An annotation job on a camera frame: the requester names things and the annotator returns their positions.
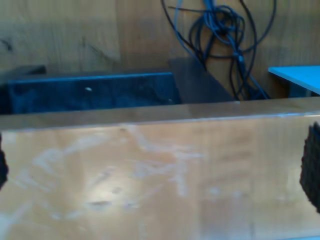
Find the wooden desk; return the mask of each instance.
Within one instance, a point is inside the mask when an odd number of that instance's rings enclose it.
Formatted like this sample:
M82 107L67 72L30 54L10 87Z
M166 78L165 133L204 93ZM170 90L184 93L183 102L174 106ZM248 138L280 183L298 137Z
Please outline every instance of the wooden desk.
M320 235L299 184L319 100L1 117L0 239ZM48 125L76 127L33 129Z

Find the tangled cable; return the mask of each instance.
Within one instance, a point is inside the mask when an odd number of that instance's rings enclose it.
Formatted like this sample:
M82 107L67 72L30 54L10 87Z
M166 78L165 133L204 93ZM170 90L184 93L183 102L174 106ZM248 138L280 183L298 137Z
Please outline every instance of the tangled cable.
M185 48L191 56L193 56L205 69L207 69L207 61L209 58L214 59L231 59L229 69L229 81L232 88L232 92L236 100L239 100L239 95L242 95L244 100L256 100L256 99L269 99L267 93L262 89L258 82L251 75L251 71L254 66L257 46L268 35L272 24L274 22L277 11L277 0L273 0L273 10L270 21L263 33L258 39L255 21L252 14L243 0L239 0L243 7L250 26L253 32L253 45L247 49L241 49L241 44L244 40L246 22L245 19L235 12L231 7L227 5L216 5L214 0L203 0L205 10L194 10L181 8L183 0L178 0L177 6L169 6L169 9L175 9L174 22L172 22L165 0L161 0L162 8L168 19L171 27L175 31L177 39L181 45ZM191 26L188 37L185 39L177 29L178 13L179 11L189 11L195 13L202 13L202 15ZM206 46L201 45L201 37L204 29L210 30L210 37ZM215 41L219 41L225 46L232 49L231 55L213 55L211 50ZM244 54L252 52L251 60L249 61L248 68L245 62ZM236 80L238 89L236 90L233 80L233 69L236 67ZM251 79L254 86L252 86L248 79Z

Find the wood grain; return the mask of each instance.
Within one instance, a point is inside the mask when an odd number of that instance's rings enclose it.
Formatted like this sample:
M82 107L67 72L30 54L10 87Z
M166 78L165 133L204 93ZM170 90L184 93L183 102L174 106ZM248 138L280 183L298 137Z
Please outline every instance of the wood grain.
M300 184L317 115L3 133L0 238L320 235Z
M233 0L219 0L244 14ZM272 1L247 0L260 36L270 18ZM174 6L175 0L166 0ZM203 8L200 1L184 0L186 8ZM268 74L270 66L315 65L320 50L318 0L278 0L268 37L260 44L253 76L274 98L286 91ZM180 13L178 27L187 34L196 15ZM46 64L50 72L145 69L163 67L169 58L187 56L169 26L159 0L3 0L0 37L9 39L13 52L0 45L0 70ZM244 46L251 43L248 33ZM228 50L216 46L215 53ZM229 91L230 61L212 60L210 72Z

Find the wooden board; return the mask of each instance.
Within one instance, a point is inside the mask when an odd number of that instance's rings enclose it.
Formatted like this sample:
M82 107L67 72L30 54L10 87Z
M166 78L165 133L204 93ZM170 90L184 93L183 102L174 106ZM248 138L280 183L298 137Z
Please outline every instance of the wooden board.
M237 1L218 0L243 14ZM247 0L260 36L272 1ZM175 0L167 0L174 6ZM184 0L186 8L201 9L201 1ZM318 0L278 0L277 15L268 37L259 46L253 76L272 97L285 91L268 74L269 66L318 64L320 37ZM196 15L181 13L179 29L187 30ZM169 58L186 56L170 28L160 0L3 0L0 3L0 70L46 64L52 72L82 72L163 67ZM245 45L250 44L249 37ZM227 50L217 46L215 53ZM230 61L214 60L210 72L228 89Z
M0 239L319 236L320 215L299 184L317 112L209 118L214 104L196 106L198 120L3 132Z

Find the scratched wood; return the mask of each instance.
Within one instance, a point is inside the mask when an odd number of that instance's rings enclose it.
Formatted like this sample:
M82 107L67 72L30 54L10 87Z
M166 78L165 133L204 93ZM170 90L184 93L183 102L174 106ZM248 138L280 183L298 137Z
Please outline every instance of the scratched wood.
M175 6L176 0L166 0ZM244 15L234 0L218 0ZM272 1L246 1L261 36ZM184 0L186 8L202 9L201 1ZM253 76L274 98L285 96L283 85L268 74L269 66L318 64L320 38L318 0L278 0L277 15L260 44ZM171 17L174 11L169 10ZM181 12L178 28L186 36L196 14ZM251 44L249 36L244 46ZM2 0L0 71L20 65L45 64L49 72L82 72L167 66L169 58L187 56L165 18L160 0ZM228 50L216 46L216 54ZM229 91L230 61L209 61L208 69Z
M299 184L317 115L7 131L3 240L320 235Z

